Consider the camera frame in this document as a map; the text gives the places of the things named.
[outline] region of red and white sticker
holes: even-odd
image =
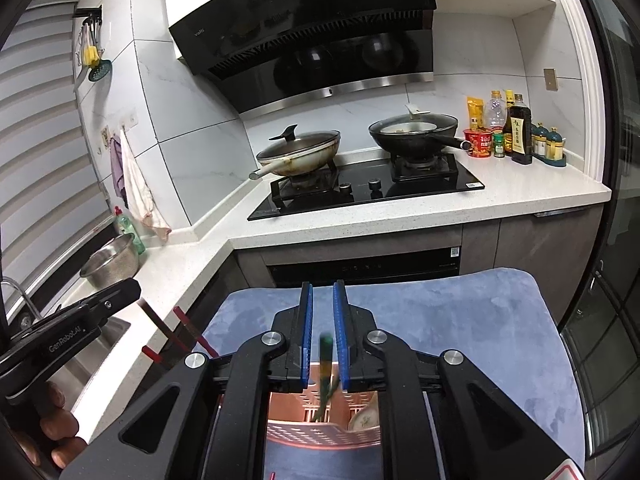
[[[582,476],[574,461],[567,458],[545,480],[584,480],[584,476]]]

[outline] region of gas stove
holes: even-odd
[[[431,160],[392,156],[340,167],[330,162],[306,175],[274,180],[271,194],[248,220],[476,189],[484,189],[484,184],[452,153]]]

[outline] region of tile wall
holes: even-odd
[[[569,23],[559,0],[556,2],[555,6],[515,18],[513,23],[522,51],[534,120],[541,121],[547,128],[558,128],[566,139],[569,163],[583,170],[585,113],[582,76]],[[558,91],[546,90],[545,68],[556,69]]]
[[[340,152],[377,145],[370,124],[406,113],[408,102],[460,120],[468,127],[466,97],[488,99],[492,89],[512,89],[529,99],[526,71],[513,20],[481,14],[441,14],[433,20],[434,81],[411,83],[336,96],[244,122],[254,153],[290,124],[300,131],[338,130]]]
[[[123,118],[134,114],[138,123],[127,132],[127,139],[156,205],[173,229],[188,227],[255,169],[244,126],[213,86],[194,78],[175,58],[164,0],[79,3],[99,5],[101,45],[113,70],[98,82],[85,80],[78,88],[98,176],[112,205],[123,207],[114,196],[110,156],[100,131],[105,126],[117,130]]]

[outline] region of range hood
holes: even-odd
[[[211,0],[170,27],[242,118],[433,80],[435,0]]]

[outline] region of sink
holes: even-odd
[[[65,408],[71,410],[80,397],[82,390],[98,371],[130,323],[110,317],[102,327],[100,337],[91,341],[74,358],[52,375],[51,381],[65,394]]]

